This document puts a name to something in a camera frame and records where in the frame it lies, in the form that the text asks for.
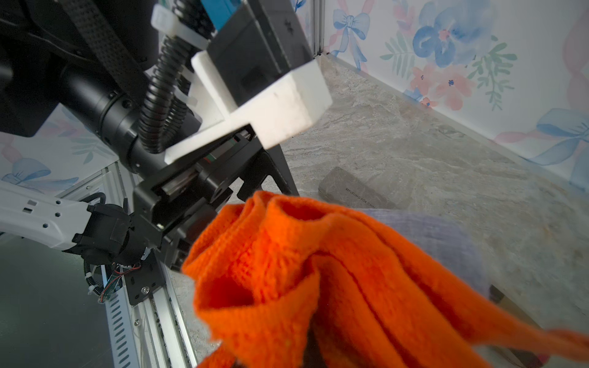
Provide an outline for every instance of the black cable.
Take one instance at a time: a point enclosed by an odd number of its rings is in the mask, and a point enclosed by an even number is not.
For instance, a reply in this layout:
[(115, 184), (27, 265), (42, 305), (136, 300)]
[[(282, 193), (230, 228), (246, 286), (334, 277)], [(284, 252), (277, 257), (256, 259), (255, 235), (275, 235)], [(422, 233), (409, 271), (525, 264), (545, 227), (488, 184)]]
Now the black cable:
[[(172, 11), (184, 25), (211, 38), (214, 26), (200, 0), (176, 0)], [(150, 153), (163, 152), (170, 145), (187, 114), (188, 107), (174, 96), (174, 90), (178, 85), (188, 94), (190, 83), (181, 72), (191, 52), (193, 47), (183, 39), (164, 37), (139, 118), (139, 138)]]
[(92, 0), (59, 0), (96, 58), (133, 101), (145, 96), (147, 77)]
[(119, 284), (119, 282), (121, 281), (121, 279), (123, 278), (123, 276), (125, 276), (129, 272), (138, 270), (140, 268), (141, 268), (141, 265), (139, 265), (139, 266), (133, 266), (130, 270), (127, 270), (127, 271), (124, 271), (124, 272), (119, 272), (116, 269), (114, 269), (113, 272), (117, 276), (112, 281), (109, 281), (108, 284), (104, 287), (102, 293), (99, 295), (100, 296), (100, 299), (98, 299), (99, 303), (103, 303), (104, 302), (104, 299), (103, 299), (104, 296), (103, 296), (103, 294), (105, 294), (110, 288), (116, 288), (117, 285)]
[(94, 201), (96, 198), (100, 198), (100, 204), (105, 204), (107, 202), (107, 196), (106, 196), (106, 194), (104, 194), (102, 192), (92, 193), (92, 194), (88, 195), (87, 197), (80, 199), (80, 202), (90, 203), (90, 202)]
[(84, 277), (86, 278), (86, 282), (88, 283), (88, 286), (96, 286), (93, 288), (93, 292), (94, 294), (100, 296), (102, 295), (102, 291), (103, 291), (103, 287), (100, 285), (96, 284), (96, 281), (94, 281), (94, 278), (92, 277), (92, 274), (88, 275), (90, 273), (90, 263), (86, 262), (84, 260)]

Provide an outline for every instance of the white zip tie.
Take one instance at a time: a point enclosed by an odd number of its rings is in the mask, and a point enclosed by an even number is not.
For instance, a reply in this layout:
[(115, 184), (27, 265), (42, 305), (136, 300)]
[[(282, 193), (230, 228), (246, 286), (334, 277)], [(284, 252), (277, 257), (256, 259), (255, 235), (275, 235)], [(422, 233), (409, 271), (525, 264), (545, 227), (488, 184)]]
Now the white zip tie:
[(180, 37), (201, 50), (205, 50), (209, 45), (205, 37), (182, 24), (176, 14), (160, 4), (155, 4), (153, 7), (151, 26), (169, 37)]
[(145, 250), (143, 251), (143, 255), (141, 256), (141, 260), (142, 261), (146, 260), (150, 253), (151, 253), (151, 248), (145, 248)]
[(180, 89), (178, 88), (178, 86), (174, 86), (174, 95), (176, 96), (176, 98), (180, 101), (182, 101), (183, 103), (185, 103), (186, 105), (191, 105), (194, 106), (196, 105), (196, 102), (198, 101), (196, 98), (194, 97), (190, 97), (190, 96), (186, 96), (184, 94), (184, 92), (180, 91)]
[(185, 65), (182, 66), (182, 75), (184, 78), (186, 78), (186, 80), (190, 82), (194, 81), (195, 74), (191, 72), (190, 69), (188, 69)]

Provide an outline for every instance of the gray box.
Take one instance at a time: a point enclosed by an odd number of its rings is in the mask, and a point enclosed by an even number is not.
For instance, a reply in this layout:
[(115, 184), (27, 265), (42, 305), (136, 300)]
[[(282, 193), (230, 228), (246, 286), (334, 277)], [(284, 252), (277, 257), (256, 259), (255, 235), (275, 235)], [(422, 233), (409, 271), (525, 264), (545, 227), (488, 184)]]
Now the gray box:
[(319, 184), (319, 194), (329, 203), (350, 208), (384, 208), (395, 204), (341, 167), (335, 167)]

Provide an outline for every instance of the blue bow print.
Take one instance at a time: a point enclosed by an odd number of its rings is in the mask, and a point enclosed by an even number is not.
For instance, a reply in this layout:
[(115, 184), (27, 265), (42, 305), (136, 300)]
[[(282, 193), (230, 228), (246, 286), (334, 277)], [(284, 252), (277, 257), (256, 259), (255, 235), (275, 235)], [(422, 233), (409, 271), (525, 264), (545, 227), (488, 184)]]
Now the blue bow print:
[(43, 176), (47, 176), (51, 170), (39, 161), (33, 158), (22, 158), (12, 165), (12, 172), (2, 177), (2, 181), (11, 184), (20, 185), (39, 193), (43, 190), (66, 190), (74, 185), (78, 178), (70, 178), (65, 180), (33, 180)]
[[(589, 142), (589, 116), (580, 111), (553, 108), (540, 118), (536, 130), (565, 139), (527, 160), (542, 166), (556, 165), (573, 156), (581, 141)], [(589, 191), (589, 147), (577, 157), (569, 183)]]
[(290, 0), (290, 3), (292, 4), (295, 13), (297, 9), (302, 8), (306, 2), (307, 0)]
[(344, 28), (342, 43), (339, 45), (339, 49), (333, 51), (333, 56), (337, 57), (340, 52), (345, 52), (348, 49), (349, 42), (352, 44), (352, 55), (356, 62), (356, 68), (360, 70), (360, 62), (366, 61), (366, 57), (362, 54), (354, 34), (350, 34), (348, 29), (353, 30), (360, 39), (366, 39), (368, 28), (370, 28), (370, 17), (366, 13), (351, 16), (341, 9), (336, 9), (333, 11), (333, 26), (336, 29)]

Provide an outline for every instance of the dark gray floor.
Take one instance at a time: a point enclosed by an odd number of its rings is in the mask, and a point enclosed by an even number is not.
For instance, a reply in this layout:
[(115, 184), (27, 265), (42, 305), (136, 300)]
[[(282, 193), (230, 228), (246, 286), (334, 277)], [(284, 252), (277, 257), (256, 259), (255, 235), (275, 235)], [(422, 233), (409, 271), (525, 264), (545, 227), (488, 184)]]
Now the dark gray floor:
[(107, 318), (79, 256), (0, 238), (0, 366), (113, 367)]

